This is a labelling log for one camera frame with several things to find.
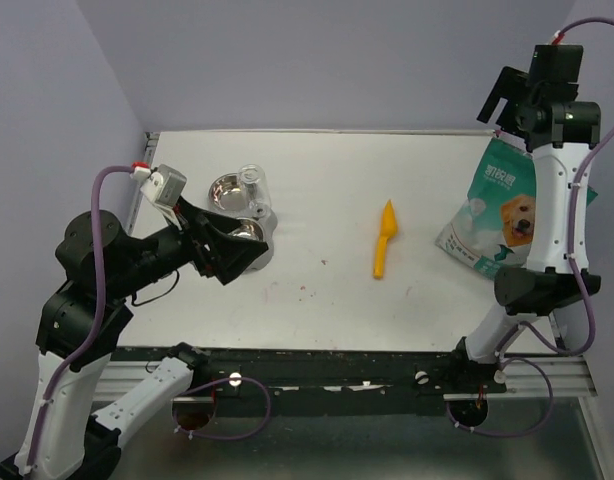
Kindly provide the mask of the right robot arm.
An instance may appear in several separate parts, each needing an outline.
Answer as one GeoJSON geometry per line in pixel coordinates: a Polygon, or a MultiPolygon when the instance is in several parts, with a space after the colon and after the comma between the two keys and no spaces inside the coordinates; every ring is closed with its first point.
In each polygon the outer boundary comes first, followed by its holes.
{"type": "Polygon", "coordinates": [[[477,119],[523,141],[534,165],[536,209],[528,258],[494,278],[495,305],[457,346],[447,379],[467,392],[497,365],[525,329],[573,303],[588,304],[601,286],[589,271],[585,241],[588,175],[601,145],[601,109],[578,100],[584,49],[535,46],[528,71],[501,70],[477,119]]]}

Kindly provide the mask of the green pet food bag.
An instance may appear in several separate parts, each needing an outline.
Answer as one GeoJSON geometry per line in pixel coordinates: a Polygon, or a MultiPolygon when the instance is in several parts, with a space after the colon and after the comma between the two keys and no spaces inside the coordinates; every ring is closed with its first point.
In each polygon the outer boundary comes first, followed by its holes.
{"type": "Polygon", "coordinates": [[[436,245],[490,279],[503,266],[570,274],[570,255],[588,269],[583,207],[595,194],[588,174],[576,174],[589,152],[567,143],[528,153],[506,137],[492,138],[436,245]]]}

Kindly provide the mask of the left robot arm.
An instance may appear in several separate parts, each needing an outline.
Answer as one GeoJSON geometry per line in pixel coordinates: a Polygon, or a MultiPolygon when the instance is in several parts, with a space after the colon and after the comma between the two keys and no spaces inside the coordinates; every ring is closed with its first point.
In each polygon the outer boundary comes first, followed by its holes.
{"type": "Polygon", "coordinates": [[[185,265],[228,284],[268,249],[242,235],[238,218],[184,200],[172,212],[165,228],[143,239],[97,207],[67,226],[56,250],[66,280],[45,303],[36,339],[30,424],[19,451],[0,463],[1,479],[106,479],[128,441],[167,402],[207,387],[205,357],[181,344],[119,400],[93,409],[101,375],[133,316],[129,297],[185,265]]]}

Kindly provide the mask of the yellow plastic scoop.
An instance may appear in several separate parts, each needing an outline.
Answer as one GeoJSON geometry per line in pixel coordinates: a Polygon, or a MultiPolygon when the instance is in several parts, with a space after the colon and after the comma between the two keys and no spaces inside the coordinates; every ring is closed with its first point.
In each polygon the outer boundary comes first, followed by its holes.
{"type": "Polygon", "coordinates": [[[392,200],[384,206],[378,239],[376,242],[372,275],[374,279],[382,279],[385,271],[386,253],[389,241],[398,234],[398,222],[392,200]]]}

